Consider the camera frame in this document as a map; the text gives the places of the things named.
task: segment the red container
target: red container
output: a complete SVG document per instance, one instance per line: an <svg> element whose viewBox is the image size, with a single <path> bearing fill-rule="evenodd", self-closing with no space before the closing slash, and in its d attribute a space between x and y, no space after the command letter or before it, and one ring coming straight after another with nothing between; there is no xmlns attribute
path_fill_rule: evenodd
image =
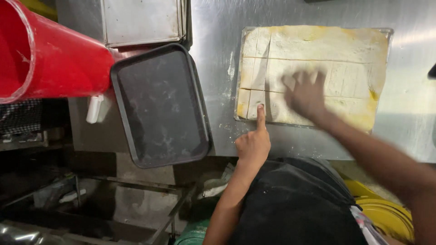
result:
<svg viewBox="0 0 436 245"><path fill-rule="evenodd" d="M101 94L113 63L97 40L0 0L0 103Z"/></svg>

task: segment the hand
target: hand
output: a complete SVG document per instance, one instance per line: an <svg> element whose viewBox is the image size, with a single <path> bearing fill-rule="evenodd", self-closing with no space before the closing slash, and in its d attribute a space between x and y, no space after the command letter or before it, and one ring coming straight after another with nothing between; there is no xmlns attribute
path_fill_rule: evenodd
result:
<svg viewBox="0 0 436 245"><path fill-rule="evenodd" d="M265 126L265 110L262 104L257 106L257 129L237 138L235 145L238 149L238 165L259 170L266 161L271 143Z"/></svg>
<svg viewBox="0 0 436 245"><path fill-rule="evenodd" d="M287 105L315 124L318 124L326 114L327 109L324 105L324 81L325 72L315 72L317 78L312 84L310 77L315 74L309 74L306 71L298 71L292 75L284 74L282 83L286 87L285 100ZM289 83L295 79L295 87L292 91Z"/></svg>

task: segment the floor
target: floor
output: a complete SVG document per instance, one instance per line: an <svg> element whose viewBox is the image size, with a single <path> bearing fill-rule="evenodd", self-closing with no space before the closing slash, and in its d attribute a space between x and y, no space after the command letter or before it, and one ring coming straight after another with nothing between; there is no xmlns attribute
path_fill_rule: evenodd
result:
<svg viewBox="0 0 436 245"><path fill-rule="evenodd" d="M195 181L220 179L228 163L235 164L234 157L206 157L202 161L153 169L136 167L126 153L90 153L76 156L75 167L92 174L114 176L131 180L144 180L163 184L186 184ZM352 179L358 180L380 196L400 203L387 190L368 177L354 161L332 161L333 167ZM144 228L157 229L162 220L177 202L177 196L152 191L143 191L114 185L101 185L98 181L85 179L81 183L87 189L84 209L89 215L114 220ZM181 233L186 222L176 217L176 232Z"/></svg>

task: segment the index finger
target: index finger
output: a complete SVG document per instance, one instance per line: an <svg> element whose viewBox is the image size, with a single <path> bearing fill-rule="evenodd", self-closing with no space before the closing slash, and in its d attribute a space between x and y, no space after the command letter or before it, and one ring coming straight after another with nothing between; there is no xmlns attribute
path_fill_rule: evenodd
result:
<svg viewBox="0 0 436 245"><path fill-rule="evenodd" d="M266 130L265 110L262 104L257 105L257 130Z"/></svg>

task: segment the person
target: person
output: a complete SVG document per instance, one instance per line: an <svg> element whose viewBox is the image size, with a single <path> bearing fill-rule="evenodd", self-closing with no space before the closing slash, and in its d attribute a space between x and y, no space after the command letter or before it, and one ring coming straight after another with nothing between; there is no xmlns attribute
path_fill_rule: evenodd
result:
<svg viewBox="0 0 436 245"><path fill-rule="evenodd" d="M295 79L293 90L289 87ZM310 77L316 77L312 83ZM284 75L287 105L334 137L378 183L411 210L414 241L379 234L338 173L320 159L267 161L263 105L257 129L240 136L239 160L210 219L204 245L436 244L436 173L393 146L345 123L324 105L325 73Z"/></svg>

